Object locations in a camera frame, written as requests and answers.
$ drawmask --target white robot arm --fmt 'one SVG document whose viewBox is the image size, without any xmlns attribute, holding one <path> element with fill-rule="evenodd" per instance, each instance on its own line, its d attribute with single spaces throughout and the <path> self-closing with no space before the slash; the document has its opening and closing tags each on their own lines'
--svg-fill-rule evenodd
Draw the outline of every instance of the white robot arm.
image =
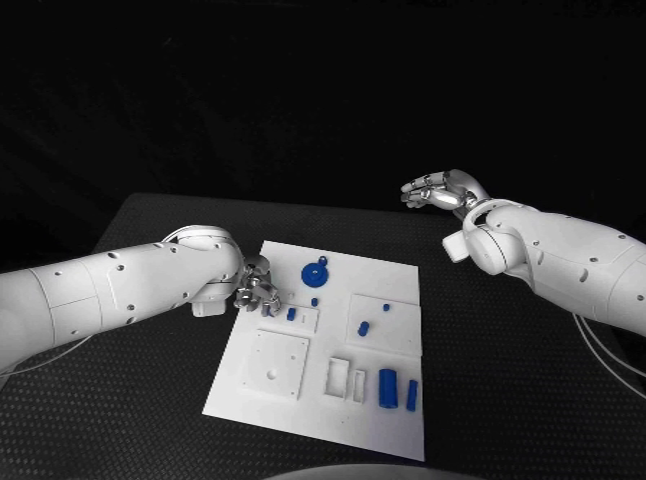
<svg viewBox="0 0 646 480">
<path fill-rule="evenodd" d="M 610 227 L 489 198 L 460 170 L 403 186 L 410 208 L 453 210 L 463 229 L 443 240 L 455 262 L 521 278 L 570 312 L 646 337 L 646 245 Z"/>
<path fill-rule="evenodd" d="M 0 275 L 0 373 L 74 340 L 192 303 L 194 315 L 235 306 L 277 313 L 270 263 L 244 259 L 230 233 L 186 227 L 165 242 Z"/>
</svg>

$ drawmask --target small blue part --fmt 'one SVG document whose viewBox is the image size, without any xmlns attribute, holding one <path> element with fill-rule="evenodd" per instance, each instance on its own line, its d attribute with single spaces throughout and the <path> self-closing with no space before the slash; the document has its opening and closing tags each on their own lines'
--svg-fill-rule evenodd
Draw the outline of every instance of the small blue part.
<svg viewBox="0 0 646 480">
<path fill-rule="evenodd" d="M 328 282 L 328 258 L 320 257 L 319 263 L 310 263 L 302 270 L 302 281 L 313 288 L 322 287 Z"/>
<path fill-rule="evenodd" d="M 390 368 L 378 371 L 378 405 L 398 408 L 398 372 Z"/>
<path fill-rule="evenodd" d="M 417 387 L 420 384 L 417 380 L 410 380 L 410 390 L 407 391 L 407 409 L 414 412 L 417 411 Z"/>
<path fill-rule="evenodd" d="M 370 333 L 370 322 L 362 322 L 362 324 L 359 325 L 359 336 L 365 337 L 368 333 Z"/>
</svg>

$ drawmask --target white cable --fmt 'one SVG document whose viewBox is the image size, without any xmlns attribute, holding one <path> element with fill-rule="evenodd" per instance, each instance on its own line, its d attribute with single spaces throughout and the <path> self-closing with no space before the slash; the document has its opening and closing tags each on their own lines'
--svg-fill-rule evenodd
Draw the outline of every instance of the white cable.
<svg viewBox="0 0 646 480">
<path fill-rule="evenodd" d="M 630 383 L 620 377 L 620 375 L 615 372 L 612 367 L 607 365 L 607 362 L 604 362 L 603 358 L 600 357 L 600 354 L 597 353 L 597 350 L 594 350 L 593 344 L 590 343 L 590 340 L 587 339 L 583 327 L 580 326 L 579 317 L 576 316 L 576 314 L 573 314 L 573 319 L 576 320 L 576 325 L 579 327 L 580 334 L 583 335 L 583 340 L 586 341 L 587 346 L 590 347 L 590 351 L 593 352 L 594 356 L 597 357 L 597 360 L 600 361 L 603 367 L 609 370 L 609 373 L 612 373 L 612 375 L 626 385 L 626 387 L 629 387 L 629 389 L 636 393 L 636 395 L 639 395 L 646 400 L 646 394 L 641 390 L 638 390 L 638 388 L 635 388 L 633 385 L 630 385 Z"/>
<path fill-rule="evenodd" d="M 171 242 L 172 239 L 176 237 L 176 235 L 179 235 L 179 233 L 186 230 L 188 228 L 194 228 L 194 227 L 199 227 L 201 225 L 189 225 L 188 227 L 182 227 L 182 228 L 178 228 L 166 237 L 165 237 L 165 240 L 162 241 L 163 243 L 165 242 Z"/>
<path fill-rule="evenodd" d="M 12 375 L 18 375 L 19 373 L 29 372 L 31 370 L 35 370 L 36 368 L 44 367 L 45 365 L 52 363 L 55 360 L 58 360 L 64 355 L 68 355 L 93 337 L 94 337 L 94 335 L 84 338 L 61 355 L 57 355 L 47 362 L 42 362 L 39 365 L 35 365 L 34 367 L 29 367 L 25 370 L 18 370 L 16 372 L 2 373 L 0 378 L 11 377 Z"/>
<path fill-rule="evenodd" d="M 580 319 L 581 323 L 583 323 L 583 326 L 586 327 L 586 330 L 587 330 L 587 334 L 593 337 L 593 340 L 597 342 L 597 345 L 600 346 L 600 348 L 604 350 L 604 353 L 616 360 L 616 362 L 625 366 L 632 372 L 638 373 L 642 377 L 646 378 L 646 373 L 639 370 L 636 367 L 633 367 L 632 365 L 629 365 L 613 353 L 612 351 L 609 350 L 609 348 L 604 346 L 604 344 L 602 343 L 602 340 L 600 338 L 597 337 L 597 335 L 594 334 L 593 332 L 593 329 L 590 328 L 590 325 L 587 323 L 587 320 L 579 315 L 577 318 Z"/>
</svg>

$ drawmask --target black table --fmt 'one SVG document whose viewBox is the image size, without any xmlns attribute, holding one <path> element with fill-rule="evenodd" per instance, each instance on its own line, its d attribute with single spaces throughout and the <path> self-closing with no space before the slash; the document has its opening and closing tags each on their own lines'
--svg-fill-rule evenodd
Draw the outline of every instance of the black table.
<svg viewBox="0 0 646 480">
<path fill-rule="evenodd" d="M 570 314 L 522 281 L 450 262 L 452 215 L 139 194 L 96 251 L 191 224 L 224 227 L 247 254 L 273 240 L 420 266 L 429 466 L 485 478 L 646 478 L 646 402 L 597 364 Z M 194 318 L 184 307 L 13 377 L 0 478 L 257 479 L 417 464 L 202 415 L 235 316 Z"/>
</svg>

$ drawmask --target blue block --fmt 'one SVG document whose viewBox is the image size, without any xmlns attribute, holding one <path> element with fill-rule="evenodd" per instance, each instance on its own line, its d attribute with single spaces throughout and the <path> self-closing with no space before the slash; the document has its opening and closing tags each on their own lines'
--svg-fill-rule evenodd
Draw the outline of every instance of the blue block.
<svg viewBox="0 0 646 480">
<path fill-rule="evenodd" d="M 361 337 L 367 336 L 367 334 L 370 333 L 370 322 L 362 322 L 362 324 L 359 325 L 358 333 Z"/>
<path fill-rule="evenodd" d="M 417 410 L 417 380 L 410 380 L 410 390 L 407 391 L 407 409 L 414 412 Z"/>
<path fill-rule="evenodd" d="M 378 371 L 378 405 L 398 408 L 398 372 L 390 368 Z"/>
</svg>

